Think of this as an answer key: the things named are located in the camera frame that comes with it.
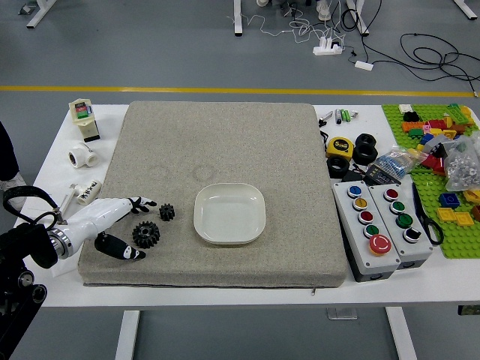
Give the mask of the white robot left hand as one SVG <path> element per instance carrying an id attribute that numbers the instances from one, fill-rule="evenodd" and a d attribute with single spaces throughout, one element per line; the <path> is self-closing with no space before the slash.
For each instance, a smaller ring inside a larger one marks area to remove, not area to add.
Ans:
<path id="1" fill-rule="evenodd" d="M 85 240 L 94 240 L 99 233 L 109 229 L 130 212 L 149 212 L 148 206 L 156 206 L 151 199 L 134 196 L 131 198 L 100 198 L 67 220 L 66 225 L 56 225 L 50 230 L 51 239 L 57 244 L 61 259 L 72 257 Z"/>

